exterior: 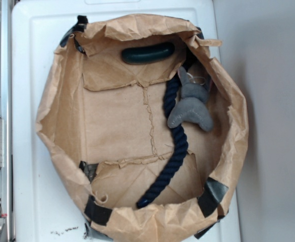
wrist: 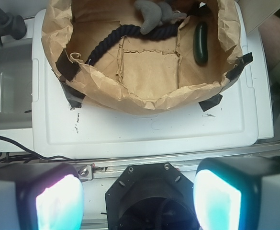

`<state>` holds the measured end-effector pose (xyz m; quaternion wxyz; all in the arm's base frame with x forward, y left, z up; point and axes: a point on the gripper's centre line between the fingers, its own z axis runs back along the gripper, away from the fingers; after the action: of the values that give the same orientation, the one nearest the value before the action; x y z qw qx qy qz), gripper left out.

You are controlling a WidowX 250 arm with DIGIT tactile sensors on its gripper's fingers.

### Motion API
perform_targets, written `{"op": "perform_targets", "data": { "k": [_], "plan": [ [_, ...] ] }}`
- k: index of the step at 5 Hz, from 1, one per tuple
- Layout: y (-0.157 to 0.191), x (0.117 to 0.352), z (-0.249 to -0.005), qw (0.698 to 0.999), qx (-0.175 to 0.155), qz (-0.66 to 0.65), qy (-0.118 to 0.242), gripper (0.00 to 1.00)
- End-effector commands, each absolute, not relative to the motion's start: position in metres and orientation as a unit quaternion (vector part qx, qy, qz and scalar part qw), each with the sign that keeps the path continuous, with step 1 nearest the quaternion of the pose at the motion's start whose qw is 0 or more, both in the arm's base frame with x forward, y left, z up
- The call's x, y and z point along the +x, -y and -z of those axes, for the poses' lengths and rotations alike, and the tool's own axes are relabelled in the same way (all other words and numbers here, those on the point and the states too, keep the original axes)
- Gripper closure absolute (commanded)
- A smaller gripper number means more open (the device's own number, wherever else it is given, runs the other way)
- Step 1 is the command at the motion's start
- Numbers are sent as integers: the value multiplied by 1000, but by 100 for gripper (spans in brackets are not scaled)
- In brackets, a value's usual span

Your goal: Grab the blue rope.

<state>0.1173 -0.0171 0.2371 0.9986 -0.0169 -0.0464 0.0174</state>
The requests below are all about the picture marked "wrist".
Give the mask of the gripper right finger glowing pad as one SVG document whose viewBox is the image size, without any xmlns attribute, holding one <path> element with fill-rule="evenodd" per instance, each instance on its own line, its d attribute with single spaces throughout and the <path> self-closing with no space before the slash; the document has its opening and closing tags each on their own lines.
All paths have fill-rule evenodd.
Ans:
<svg viewBox="0 0 280 230">
<path fill-rule="evenodd" d="M 280 230 L 280 156 L 203 159 L 193 200 L 204 230 Z"/>
</svg>

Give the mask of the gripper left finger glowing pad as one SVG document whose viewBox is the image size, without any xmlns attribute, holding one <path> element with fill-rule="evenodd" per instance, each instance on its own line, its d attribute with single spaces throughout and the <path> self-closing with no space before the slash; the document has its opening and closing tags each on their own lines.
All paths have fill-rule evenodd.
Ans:
<svg viewBox="0 0 280 230">
<path fill-rule="evenodd" d="M 0 230 L 78 230 L 84 189 L 69 163 L 0 163 Z"/>
</svg>

